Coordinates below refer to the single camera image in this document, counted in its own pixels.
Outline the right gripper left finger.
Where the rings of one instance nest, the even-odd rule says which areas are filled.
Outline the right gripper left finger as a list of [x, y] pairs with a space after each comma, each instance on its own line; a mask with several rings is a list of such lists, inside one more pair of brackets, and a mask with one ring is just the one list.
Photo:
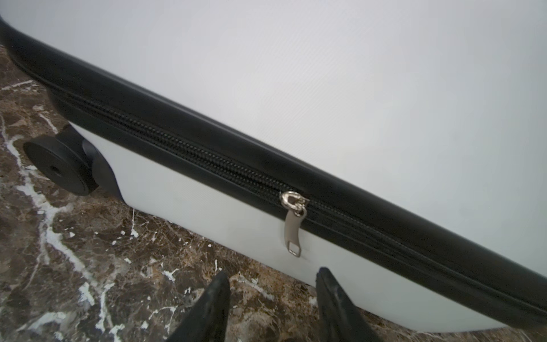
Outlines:
[[229, 277], [225, 271], [221, 271], [212, 279], [167, 342], [225, 341], [230, 295]]

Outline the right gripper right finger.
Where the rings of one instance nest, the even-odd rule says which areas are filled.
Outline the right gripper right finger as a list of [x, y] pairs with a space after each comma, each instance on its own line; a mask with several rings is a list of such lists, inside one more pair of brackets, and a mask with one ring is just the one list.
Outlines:
[[316, 293], [320, 341], [382, 341], [326, 267], [316, 275]]

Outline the silver zipper pull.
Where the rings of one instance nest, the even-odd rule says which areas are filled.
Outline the silver zipper pull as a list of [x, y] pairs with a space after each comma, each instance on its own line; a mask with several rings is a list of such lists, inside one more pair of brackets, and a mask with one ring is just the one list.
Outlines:
[[308, 214], [307, 206], [310, 199], [305, 198], [298, 192], [282, 192], [279, 196], [281, 205], [287, 210], [284, 224], [284, 241], [288, 252], [295, 256], [301, 256], [299, 242], [299, 230], [302, 222]]

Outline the white hard-shell suitcase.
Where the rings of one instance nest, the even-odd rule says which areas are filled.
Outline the white hard-shell suitcase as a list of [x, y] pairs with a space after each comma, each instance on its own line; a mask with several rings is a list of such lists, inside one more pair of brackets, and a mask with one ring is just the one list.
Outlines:
[[546, 324], [545, 1], [3, 1], [1, 43], [69, 122], [24, 146], [68, 191], [409, 329]]

